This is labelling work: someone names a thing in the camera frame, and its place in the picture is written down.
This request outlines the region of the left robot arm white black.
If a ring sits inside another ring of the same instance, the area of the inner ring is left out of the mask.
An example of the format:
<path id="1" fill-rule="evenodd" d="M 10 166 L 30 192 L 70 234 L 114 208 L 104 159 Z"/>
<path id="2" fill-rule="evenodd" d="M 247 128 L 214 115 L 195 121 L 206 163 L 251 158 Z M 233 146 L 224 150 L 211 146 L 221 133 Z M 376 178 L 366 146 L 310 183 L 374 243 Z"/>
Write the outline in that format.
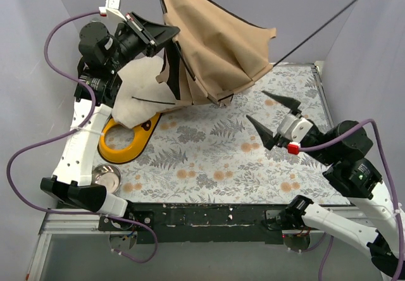
<path id="1" fill-rule="evenodd" d="M 93 213 L 113 216 L 120 230 L 134 225 L 128 202 L 92 181 L 92 164 L 102 130 L 110 118 L 121 78 L 118 71 L 139 54 L 152 57 L 176 36 L 178 27 L 149 22 L 134 12 L 116 14 L 118 25 L 111 34 L 92 21 L 82 27 L 78 50 L 78 85 L 71 130 L 61 159 L 51 177 L 44 177 L 40 189 L 62 203 Z"/>

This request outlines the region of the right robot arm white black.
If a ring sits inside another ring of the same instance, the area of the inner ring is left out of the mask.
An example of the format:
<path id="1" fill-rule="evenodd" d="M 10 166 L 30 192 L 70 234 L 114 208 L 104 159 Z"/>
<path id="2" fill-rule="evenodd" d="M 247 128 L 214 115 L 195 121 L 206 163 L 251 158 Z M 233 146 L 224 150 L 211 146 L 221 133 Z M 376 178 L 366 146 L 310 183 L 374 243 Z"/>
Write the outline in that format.
<path id="1" fill-rule="evenodd" d="M 308 197 L 297 195 L 276 216 L 263 220 L 269 229 L 315 228 L 365 254 L 383 275 L 404 280 L 404 210 L 383 152 L 382 176 L 366 159 L 369 150 L 382 143 L 374 120 L 346 120 L 328 132 L 304 117 L 300 101 L 267 92 L 289 109 L 276 132 L 249 116 L 267 150 L 284 147 L 290 154 L 305 153 L 327 167 L 323 177 L 355 205 L 371 222 L 361 225 L 322 208 Z"/>

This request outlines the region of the beige pet tent fabric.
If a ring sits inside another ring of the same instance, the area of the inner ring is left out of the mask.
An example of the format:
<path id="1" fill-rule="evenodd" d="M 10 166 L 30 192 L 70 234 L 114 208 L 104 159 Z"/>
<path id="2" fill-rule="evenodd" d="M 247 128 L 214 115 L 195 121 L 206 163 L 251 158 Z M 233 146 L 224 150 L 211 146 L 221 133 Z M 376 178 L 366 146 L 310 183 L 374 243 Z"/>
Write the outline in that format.
<path id="1" fill-rule="evenodd" d="M 158 83 L 178 106 L 229 105 L 272 70 L 269 42 L 275 28 L 263 28 L 212 0 L 160 0 L 164 23 L 179 28 L 168 43 Z"/>

